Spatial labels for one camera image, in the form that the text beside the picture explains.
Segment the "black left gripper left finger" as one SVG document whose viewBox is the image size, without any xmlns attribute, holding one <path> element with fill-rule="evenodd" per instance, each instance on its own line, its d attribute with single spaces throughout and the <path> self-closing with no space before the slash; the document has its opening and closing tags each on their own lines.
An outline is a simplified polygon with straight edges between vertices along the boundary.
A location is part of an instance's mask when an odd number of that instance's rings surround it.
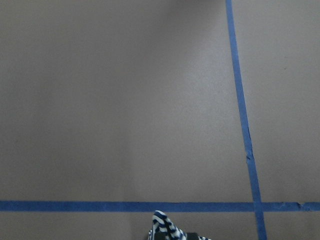
<svg viewBox="0 0 320 240">
<path fill-rule="evenodd" d="M 154 234 L 154 240 L 166 240 L 166 234 L 164 232 L 156 232 Z"/>
</svg>

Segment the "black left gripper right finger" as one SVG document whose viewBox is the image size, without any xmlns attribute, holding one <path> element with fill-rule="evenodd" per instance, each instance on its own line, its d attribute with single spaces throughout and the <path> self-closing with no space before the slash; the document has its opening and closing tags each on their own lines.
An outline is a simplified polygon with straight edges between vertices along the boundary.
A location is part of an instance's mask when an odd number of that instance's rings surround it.
<svg viewBox="0 0 320 240">
<path fill-rule="evenodd" d="M 199 236 L 196 232 L 188 232 L 186 234 L 186 239 L 187 240 L 199 240 Z"/>
</svg>

